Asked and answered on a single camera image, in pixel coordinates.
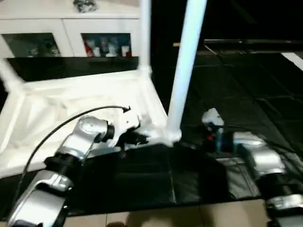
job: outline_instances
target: black cable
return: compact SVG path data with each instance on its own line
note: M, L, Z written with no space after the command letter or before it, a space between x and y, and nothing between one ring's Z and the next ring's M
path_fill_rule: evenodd
M40 149L40 147L54 134L56 133L60 128L62 128L63 126L65 126L66 124L68 124L69 122L83 116L83 115L86 115L88 113L91 113L93 111L97 111L97 110L101 110L101 109L108 109L108 108L119 108L119 109L123 109L123 111L127 111L129 110L128 108L126 107L123 107L123 106L118 106L118 105L107 105L107 106L101 106L101 107L96 107L96 108L93 108L93 109L90 109L90 110L86 110L82 113L79 113L73 117L71 117L70 119L64 121L63 123L61 123L60 125L58 125L55 129L53 129L50 133L47 134L47 136L45 136L41 142L36 146L36 148L34 149L34 151L32 152L32 154L30 155L24 169L23 169L23 173L20 177L20 180L18 182L18 185L17 185L17 189L15 191L15 195L13 197L13 201L12 201L12 204L15 204L17 202L17 199L19 197L19 194L20 194L20 190L21 190L21 186L22 186L22 183L24 181L24 178L25 178L25 175L27 174L27 171L28 171L28 167L34 157L34 155L37 153L37 151Z

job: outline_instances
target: shelf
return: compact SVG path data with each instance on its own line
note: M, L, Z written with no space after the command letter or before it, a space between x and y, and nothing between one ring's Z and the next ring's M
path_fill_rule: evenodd
M139 18L138 0L96 0L94 12L78 13L73 0L3 0L0 19Z

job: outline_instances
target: red object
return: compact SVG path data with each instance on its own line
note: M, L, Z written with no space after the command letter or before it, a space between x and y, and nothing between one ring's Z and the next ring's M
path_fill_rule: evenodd
M87 45L86 41L84 41L84 47L85 47L85 52L87 54L88 57L93 57L93 51L91 50L91 48Z
M131 51L126 52L126 56L127 57L131 57L132 56L132 52Z

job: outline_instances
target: tiled floor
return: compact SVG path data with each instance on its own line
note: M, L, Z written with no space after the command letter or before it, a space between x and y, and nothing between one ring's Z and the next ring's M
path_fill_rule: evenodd
M267 221L263 201L255 200L73 217L64 227L266 227Z

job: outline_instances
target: white cabinet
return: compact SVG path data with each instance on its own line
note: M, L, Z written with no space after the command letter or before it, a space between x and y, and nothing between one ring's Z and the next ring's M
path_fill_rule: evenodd
M138 0L96 0L78 13L72 0L0 1L0 57L139 56Z
M75 57L139 56L138 19L64 19Z
M59 56L73 56L62 20L0 20L1 58Z

